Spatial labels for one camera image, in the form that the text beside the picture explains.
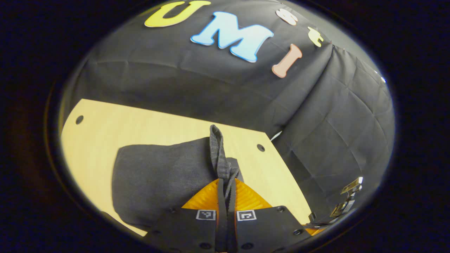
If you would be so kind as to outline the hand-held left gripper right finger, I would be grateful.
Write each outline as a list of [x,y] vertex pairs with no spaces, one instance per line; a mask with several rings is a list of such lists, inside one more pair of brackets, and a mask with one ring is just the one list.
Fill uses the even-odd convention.
[[286,206],[272,206],[235,179],[229,206],[229,252],[289,253],[311,238]]

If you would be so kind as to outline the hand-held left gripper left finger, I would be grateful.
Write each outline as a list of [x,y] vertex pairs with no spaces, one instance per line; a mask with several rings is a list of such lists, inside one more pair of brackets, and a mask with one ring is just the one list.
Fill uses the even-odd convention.
[[224,181],[217,179],[180,208],[165,211],[143,237],[162,253],[215,253],[226,249]]

